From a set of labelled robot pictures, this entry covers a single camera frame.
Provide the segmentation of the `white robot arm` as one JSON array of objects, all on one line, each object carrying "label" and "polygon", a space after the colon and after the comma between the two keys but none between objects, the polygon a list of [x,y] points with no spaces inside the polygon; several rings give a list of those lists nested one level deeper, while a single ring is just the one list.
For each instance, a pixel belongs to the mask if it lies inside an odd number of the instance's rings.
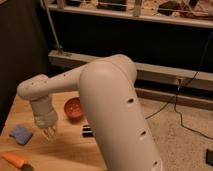
[{"label": "white robot arm", "polygon": [[37,127],[53,138],[58,116],[51,95],[77,91],[108,171],[164,171],[134,88],[136,77],[134,62],[117,54],[54,77],[34,76],[18,85],[17,94],[30,103]]}]

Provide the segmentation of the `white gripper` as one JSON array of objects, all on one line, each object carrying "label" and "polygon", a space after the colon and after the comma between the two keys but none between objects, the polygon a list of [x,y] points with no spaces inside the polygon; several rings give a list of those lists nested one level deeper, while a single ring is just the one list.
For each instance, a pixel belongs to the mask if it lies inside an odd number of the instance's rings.
[{"label": "white gripper", "polygon": [[57,112],[52,105],[52,97],[44,96],[30,102],[34,122],[38,128],[44,129],[53,127],[58,120]]}]

